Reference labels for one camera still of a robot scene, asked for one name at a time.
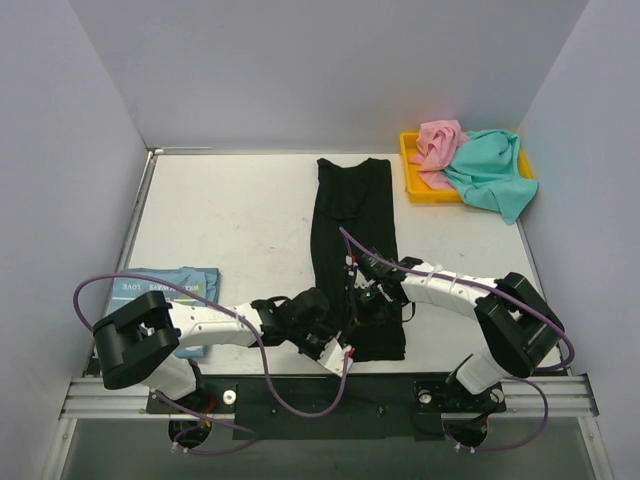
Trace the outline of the black t shirt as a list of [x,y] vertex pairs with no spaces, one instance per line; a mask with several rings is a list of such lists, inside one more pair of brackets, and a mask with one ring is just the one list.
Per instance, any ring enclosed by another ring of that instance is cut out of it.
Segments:
[[356,362],[402,360],[406,337],[401,312],[384,307],[367,314],[353,304],[346,258],[362,252],[343,236],[348,233],[386,260],[398,259],[391,164],[369,158],[341,167],[321,158],[317,167],[310,249],[315,286],[329,302],[328,318],[355,349]]

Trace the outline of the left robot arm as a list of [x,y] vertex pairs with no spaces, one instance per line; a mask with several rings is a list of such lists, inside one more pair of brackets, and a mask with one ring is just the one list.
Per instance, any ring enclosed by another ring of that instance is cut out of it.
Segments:
[[235,307],[181,304],[161,291],[129,301],[93,329],[103,385],[121,390],[138,384],[160,391],[184,412],[205,401],[199,367],[177,357],[188,347],[235,345],[265,351],[285,342],[332,375],[344,379],[351,348],[328,320],[329,305],[317,289],[294,298],[271,297]]

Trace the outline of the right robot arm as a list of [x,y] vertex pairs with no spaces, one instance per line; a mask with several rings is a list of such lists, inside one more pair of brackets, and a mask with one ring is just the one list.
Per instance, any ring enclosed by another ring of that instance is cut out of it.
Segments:
[[406,257],[394,264],[375,256],[349,256],[346,310],[349,342],[365,361],[402,358],[394,334],[403,335],[402,311],[430,305],[473,320],[484,345],[449,373],[418,380],[417,402],[446,413],[484,413],[503,408],[501,381],[556,370],[546,362],[565,328],[529,280],[468,276]]

